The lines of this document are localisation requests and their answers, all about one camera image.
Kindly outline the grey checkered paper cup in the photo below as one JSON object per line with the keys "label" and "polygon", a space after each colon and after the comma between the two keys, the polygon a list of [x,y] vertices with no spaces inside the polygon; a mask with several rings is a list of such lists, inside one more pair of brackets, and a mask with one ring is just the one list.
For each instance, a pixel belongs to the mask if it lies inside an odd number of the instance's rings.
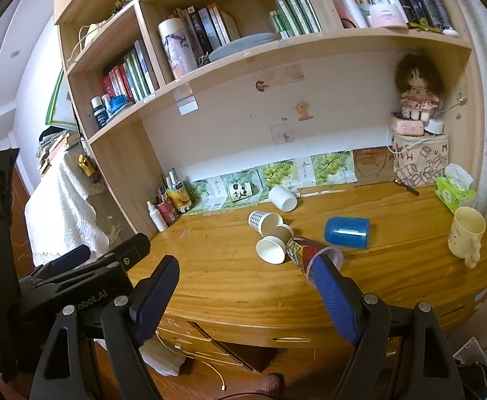
{"label": "grey checkered paper cup", "polygon": [[254,210],[248,217],[249,226],[259,232],[263,237],[270,234],[274,228],[282,223],[282,217],[275,212]]}

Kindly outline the white floral tube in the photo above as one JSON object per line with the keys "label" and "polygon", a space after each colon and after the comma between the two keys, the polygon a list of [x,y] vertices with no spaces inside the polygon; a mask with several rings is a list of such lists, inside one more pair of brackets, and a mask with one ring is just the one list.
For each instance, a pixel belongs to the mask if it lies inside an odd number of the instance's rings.
{"label": "white floral tube", "polygon": [[198,63],[182,21],[179,18],[167,19],[159,24],[158,30],[174,77],[180,79],[195,70]]}

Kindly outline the grape picture poster strip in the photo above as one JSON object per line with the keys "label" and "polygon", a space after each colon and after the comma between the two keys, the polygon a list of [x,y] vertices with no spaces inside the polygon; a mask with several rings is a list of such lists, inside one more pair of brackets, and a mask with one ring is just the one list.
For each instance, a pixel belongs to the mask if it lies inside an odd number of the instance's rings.
{"label": "grape picture poster strip", "polygon": [[340,151],[266,163],[184,185],[192,200],[190,212],[197,214],[256,206],[268,200],[276,186],[296,193],[356,181],[354,154]]}

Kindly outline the colourful printed paper cup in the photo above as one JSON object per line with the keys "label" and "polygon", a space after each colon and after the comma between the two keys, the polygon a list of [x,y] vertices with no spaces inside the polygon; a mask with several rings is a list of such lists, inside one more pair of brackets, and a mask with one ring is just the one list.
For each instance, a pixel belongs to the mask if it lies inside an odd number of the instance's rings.
{"label": "colourful printed paper cup", "polygon": [[344,254],[334,246],[325,246],[307,237],[292,237],[287,243],[287,255],[305,275],[309,285],[315,287],[313,274],[311,273],[314,258],[327,256],[327,258],[340,270],[344,262]]}

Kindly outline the pink can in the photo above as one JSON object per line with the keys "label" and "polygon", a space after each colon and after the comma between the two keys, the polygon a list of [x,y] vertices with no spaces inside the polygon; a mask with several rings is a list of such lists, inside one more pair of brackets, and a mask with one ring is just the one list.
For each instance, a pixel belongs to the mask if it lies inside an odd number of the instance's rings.
{"label": "pink can", "polygon": [[179,219],[179,213],[176,211],[171,200],[162,200],[157,205],[157,209],[169,226],[174,224]]}

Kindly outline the black pen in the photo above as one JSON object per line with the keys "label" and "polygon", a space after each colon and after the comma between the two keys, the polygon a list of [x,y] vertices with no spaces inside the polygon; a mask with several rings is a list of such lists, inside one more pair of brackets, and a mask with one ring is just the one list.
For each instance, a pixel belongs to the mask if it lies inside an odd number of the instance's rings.
{"label": "black pen", "polygon": [[399,185],[400,187],[402,187],[403,189],[405,189],[405,191],[408,191],[410,194],[418,197],[420,195],[420,193],[413,187],[409,186],[408,184],[406,184],[405,182],[399,180],[399,179],[394,179],[393,182],[397,185]]}

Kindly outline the pink box under doll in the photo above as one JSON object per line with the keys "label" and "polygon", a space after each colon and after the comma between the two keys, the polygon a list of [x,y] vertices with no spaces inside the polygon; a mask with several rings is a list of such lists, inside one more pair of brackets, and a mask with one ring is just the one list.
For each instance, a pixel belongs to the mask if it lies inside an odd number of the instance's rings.
{"label": "pink box under doll", "polygon": [[390,129],[397,135],[423,136],[424,124],[421,120],[404,118],[401,114],[392,114]]}

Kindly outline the cream ceramic mug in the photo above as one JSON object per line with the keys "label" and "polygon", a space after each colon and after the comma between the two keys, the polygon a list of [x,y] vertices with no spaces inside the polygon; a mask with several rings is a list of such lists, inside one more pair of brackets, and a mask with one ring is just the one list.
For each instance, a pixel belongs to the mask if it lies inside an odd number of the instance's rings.
{"label": "cream ceramic mug", "polygon": [[449,251],[474,269],[480,260],[481,240],[487,223],[483,215],[471,207],[459,207],[454,213],[448,236]]}

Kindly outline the olive brown paper cup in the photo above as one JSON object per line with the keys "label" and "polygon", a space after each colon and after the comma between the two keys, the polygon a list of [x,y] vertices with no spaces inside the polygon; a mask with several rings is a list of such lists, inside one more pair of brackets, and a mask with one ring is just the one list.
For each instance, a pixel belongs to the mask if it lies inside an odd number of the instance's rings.
{"label": "olive brown paper cup", "polygon": [[280,265],[285,260],[287,244],[292,237],[294,237],[292,228],[286,224],[279,224],[257,242],[256,253],[264,262]]}

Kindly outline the green tissue pack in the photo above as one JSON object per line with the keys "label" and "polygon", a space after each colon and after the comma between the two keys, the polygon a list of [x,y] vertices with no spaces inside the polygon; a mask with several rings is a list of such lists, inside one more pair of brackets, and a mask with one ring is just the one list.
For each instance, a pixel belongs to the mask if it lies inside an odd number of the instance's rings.
{"label": "green tissue pack", "polygon": [[443,176],[436,178],[435,194],[452,212],[460,207],[477,207],[477,192],[473,188],[473,177],[461,166],[450,163]]}

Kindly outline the wooden bookshelf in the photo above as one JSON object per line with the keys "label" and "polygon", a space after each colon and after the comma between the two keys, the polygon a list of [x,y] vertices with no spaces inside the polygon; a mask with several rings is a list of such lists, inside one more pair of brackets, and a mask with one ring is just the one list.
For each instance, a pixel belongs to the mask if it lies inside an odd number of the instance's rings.
{"label": "wooden bookshelf", "polygon": [[[124,218],[152,235],[146,202],[175,170],[188,182],[292,162],[302,183],[326,187],[317,159],[360,158],[388,143],[399,104],[400,59],[433,60],[444,84],[444,131],[452,163],[480,172],[484,105],[478,58],[464,19],[460,35],[345,29],[332,0],[310,0],[318,33],[251,47],[177,77],[158,31],[176,8],[217,4],[241,33],[268,27],[272,0],[55,0],[63,66],[79,125]],[[135,41],[147,50],[155,91],[98,126],[91,101],[104,70]]]}

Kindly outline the blue plastic cup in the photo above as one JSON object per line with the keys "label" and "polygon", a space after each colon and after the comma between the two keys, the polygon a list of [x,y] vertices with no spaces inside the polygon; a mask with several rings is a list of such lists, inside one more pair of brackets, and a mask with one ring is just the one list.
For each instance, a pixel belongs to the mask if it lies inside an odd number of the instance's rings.
{"label": "blue plastic cup", "polygon": [[325,240],[339,247],[366,249],[370,220],[364,218],[332,217],[324,229]]}

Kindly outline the brown haired doll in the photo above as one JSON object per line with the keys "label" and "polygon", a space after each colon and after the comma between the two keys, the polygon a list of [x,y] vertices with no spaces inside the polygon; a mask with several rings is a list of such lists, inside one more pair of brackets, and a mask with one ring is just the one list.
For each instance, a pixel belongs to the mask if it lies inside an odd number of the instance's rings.
{"label": "brown haired doll", "polygon": [[407,54],[398,63],[394,82],[400,93],[402,117],[426,124],[439,109],[443,80],[435,63],[425,55]]}

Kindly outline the pink white jar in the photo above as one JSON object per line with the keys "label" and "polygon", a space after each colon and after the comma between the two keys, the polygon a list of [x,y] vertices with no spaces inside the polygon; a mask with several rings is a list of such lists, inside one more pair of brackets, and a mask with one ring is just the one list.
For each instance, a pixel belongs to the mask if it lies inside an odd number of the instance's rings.
{"label": "pink white jar", "polygon": [[394,4],[377,4],[369,7],[371,27],[408,29],[399,8]]}

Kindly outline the dark blue bottle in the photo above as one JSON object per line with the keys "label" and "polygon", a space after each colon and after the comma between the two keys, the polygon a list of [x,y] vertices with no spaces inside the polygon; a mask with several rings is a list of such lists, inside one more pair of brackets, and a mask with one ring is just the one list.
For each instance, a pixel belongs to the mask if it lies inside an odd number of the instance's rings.
{"label": "dark blue bottle", "polygon": [[94,111],[94,118],[99,128],[106,126],[109,119],[107,108],[101,97],[94,97],[91,99],[91,105]]}

